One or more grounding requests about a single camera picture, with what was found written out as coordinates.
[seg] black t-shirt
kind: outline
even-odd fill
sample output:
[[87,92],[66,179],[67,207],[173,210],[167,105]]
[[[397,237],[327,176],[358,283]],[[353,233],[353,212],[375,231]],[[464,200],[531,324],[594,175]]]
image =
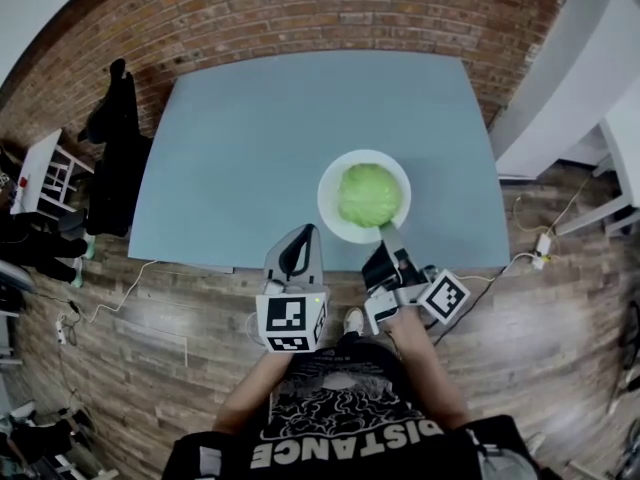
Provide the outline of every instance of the black t-shirt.
[[177,441],[163,478],[537,477],[513,419],[443,432],[416,408],[402,364],[375,344],[294,357],[257,423],[240,437]]

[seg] wooden floor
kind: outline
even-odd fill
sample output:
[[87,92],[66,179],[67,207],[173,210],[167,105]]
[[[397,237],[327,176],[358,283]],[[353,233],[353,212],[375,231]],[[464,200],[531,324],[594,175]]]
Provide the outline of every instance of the wooden floor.
[[[535,242],[534,233],[514,224],[515,199],[522,194],[522,225],[549,224],[585,174],[556,167],[534,184],[503,188],[512,254]],[[590,182],[569,217],[609,200],[614,180]],[[547,433],[540,459],[559,472],[568,459],[600,472],[613,467],[639,412],[638,399],[628,398],[613,418],[605,416],[623,311],[640,280],[637,251],[633,239],[610,241],[598,226],[563,237],[544,271],[518,260],[438,347],[474,415],[508,413],[525,437]],[[125,240],[100,236],[95,259],[85,262],[84,288],[37,276],[39,292],[70,298],[89,314],[98,303],[117,305],[143,265],[126,252]],[[361,305],[364,291],[355,273],[327,277],[328,334],[335,336],[344,311]],[[172,442],[210,428],[219,404],[259,357],[244,327],[260,284],[258,271],[150,265],[119,313],[103,309],[93,324],[78,324],[76,348],[56,342],[54,322],[68,306],[29,296],[16,332],[25,364],[9,375],[12,396],[34,396],[46,412],[67,404],[69,387],[77,389],[108,461],[125,478],[158,478]],[[485,286],[466,284],[474,294]],[[441,329],[431,332],[436,337]]]

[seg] person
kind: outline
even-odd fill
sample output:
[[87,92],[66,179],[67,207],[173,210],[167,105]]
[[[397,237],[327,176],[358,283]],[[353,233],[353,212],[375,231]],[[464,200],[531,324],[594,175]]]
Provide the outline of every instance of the person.
[[31,476],[31,464],[45,456],[61,455],[71,449],[71,435],[86,443],[82,427],[93,428],[84,411],[43,427],[16,424],[12,418],[5,416],[0,419],[0,434],[4,437],[0,439],[0,456],[19,463],[24,472]]
[[472,420],[417,307],[401,308],[386,326],[400,359],[361,338],[357,308],[336,347],[266,353],[212,431],[174,444],[162,478],[548,477],[511,417]]
[[[29,215],[16,218],[0,213],[0,259],[16,265],[35,267],[45,276],[65,281],[76,288],[82,286],[82,259],[93,258],[95,237],[66,240],[61,236],[38,231],[31,226]],[[56,258],[75,258],[69,267]]]

